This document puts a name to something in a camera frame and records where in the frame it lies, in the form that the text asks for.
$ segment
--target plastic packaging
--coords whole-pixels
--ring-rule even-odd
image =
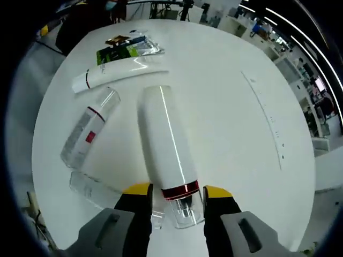
[[[62,160],[69,168],[78,169],[82,166],[92,142],[119,103],[118,93],[107,87],[96,102],[86,108],[61,152]]]
[[[163,54],[164,50],[149,36],[139,31],[118,35],[106,41],[111,45],[96,52],[98,65],[129,57]]]
[[[150,179],[170,201],[175,227],[196,225],[203,218],[201,195],[172,89],[147,87],[138,106],[139,131]]]
[[[162,56],[127,58],[101,64],[75,77],[72,82],[74,93],[79,93],[119,79],[154,72],[166,72]]]

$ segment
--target white tube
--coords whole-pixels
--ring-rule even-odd
[[[150,179],[169,202],[166,213],[178,229],[199,224],[204,220],[202,198],[187,136],[169,86],[144,89],[138,124]]]
[[[153,179],[155,178],[163,194],[165,190],[196,182],[197,175],[187,137],[169,86],[144,89],[138,109],[138,122],[145,161],[151,165],[148,170],[154,173]],[[165,195],[165,198],[180,196],[172,193],[170,197]]]
[[[72,82],[74,93],[79,93],[119,79],[147,73],[168,71],[162,56],[139,56],[104,63],[75,77]]]

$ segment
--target red label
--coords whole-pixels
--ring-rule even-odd
[[[95,133],[93,131],[90,131],[90,133],[88,134],[87,138],[86,138],[86,142],[87,143],[92,143],[93,139],[95,138]]]

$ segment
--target package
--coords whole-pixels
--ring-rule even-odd
[[[61,158],[67,167],[78,169],[82,166],[91,144],[119,103],[118,93],[107,87],[96,102],[86,108],[61,152]]]
[[[164,50],[149,36],[139,31],[119,35],[106,41],[111,45],[96,52],[98,65],[135,56],[162,54]]]

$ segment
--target clear plastic cap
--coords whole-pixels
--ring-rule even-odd
[[[118,92],[110,87],[106,87],[101,91],[96,102],[91,105],[91,107],[94,108],[106,121],[119,103],[120,97]]]
[[[177,229],[185,229],[204,221],[203,200],[200,191],[169,202],[171,216]]]

